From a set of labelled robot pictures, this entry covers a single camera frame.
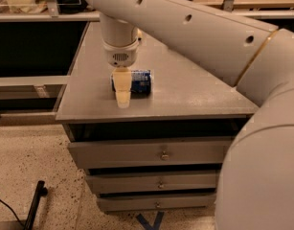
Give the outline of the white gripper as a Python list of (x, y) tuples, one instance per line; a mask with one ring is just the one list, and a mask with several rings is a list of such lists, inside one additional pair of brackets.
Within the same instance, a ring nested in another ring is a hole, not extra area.
[(127, 67), (130, 67), (136, 61), (139, 41), (135, 40), (125, 46), (113, 46), (104, 41), (102, 46), (107, 62), (113, 67), (118, 67), (112, 72), (117, 105), (119, 108), (128, 108), (131, 97), (132, 76)]

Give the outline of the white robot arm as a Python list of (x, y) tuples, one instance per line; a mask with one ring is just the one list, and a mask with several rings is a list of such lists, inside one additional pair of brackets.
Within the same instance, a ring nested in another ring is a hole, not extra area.
[(294, 33), (186, 0), (86, 0), (258, 106), (228, 149), (215, 230), (294, 230)]

